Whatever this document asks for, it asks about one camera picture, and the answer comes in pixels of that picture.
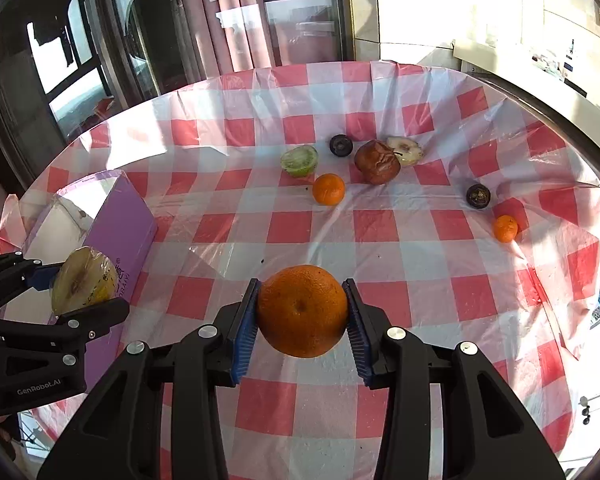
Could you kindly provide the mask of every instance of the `purple box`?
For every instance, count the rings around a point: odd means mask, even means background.
[[[115,264],[117,295],[129,301],[156,229],[154,217],[124,171],[101,171],[58,190],[32,229],[24,254],[26,258],[51,264],[63,262],[78,247],[92,247]],[[49,320],[50,294],[44,297],[36,296],[35,291],[27,294],[27,311],[10,303],[7,317],[31,322],[26,318],[36,316],[33,322],[41,322],[46,316]],[[115,359],[122,329],[122,324],[116,325],[109,335],[87,343],[84,364],[87,391]]]

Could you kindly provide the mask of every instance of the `table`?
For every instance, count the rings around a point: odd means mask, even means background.
[[[369,186],[335,134],[359,146],[410,136],[424,158]],[[316,174],[347,184],[335,208],[280,169],[289,145],[313,144]],[[179,340],[248,280],[311,263],[353,277],[363,300],[430,344],[474,341],[523,401],[554,451],[577,409],[577,356],[600,283],[600,182],[582,158],[517,104],[468,75],[394,62],[257,69],[196,83],[84,133],[20,201],[9,197],[0,248],[20,247],[53,193],[123,168],[158,222],[122,344]],[[489,187],[485,210],[466,189]],[[511,214],[511,244],[491,235]],[[247,376],[218,390],[232,478],[372,478],[386,393],[357,377],[347,338],[302,360],[258,336]],[[61,431],[80,399],[38,410]],[[440,474],[434,409],[432,477]],[[162,452],[170,448],[170,396]],[[168,478],[168,460],[162,460]]]

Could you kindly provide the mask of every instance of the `pink curtain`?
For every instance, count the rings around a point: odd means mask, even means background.
[[[275,65],[263,0],[182,0],[206,78]]]

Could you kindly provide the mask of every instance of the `pear slice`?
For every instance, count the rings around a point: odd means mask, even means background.
[[[104,254],[81,247],[69,254],[51,289],[56,316],[115,297],[118,274]]]
[[[385,144],[394,150],[402,166],[412,166],[422,158],[422,149],[415,140],[406,137],[387,137]]]

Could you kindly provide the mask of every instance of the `orange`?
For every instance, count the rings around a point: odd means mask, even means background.
[[[340,340],[347,324],[347,297],[326,270],[288,267],[262,284],[258,328],[273,348],[294,357],[316,357]]]
[[[493,235],[496,240],[503,244],[512,242],[518,234],[518,222],[513,216],[502,215],[496,218],[493,223]]]
[[[315,179],[312,192],[318,204],[338,205],[344,198],[344,181],[336,174],[325,173]]]

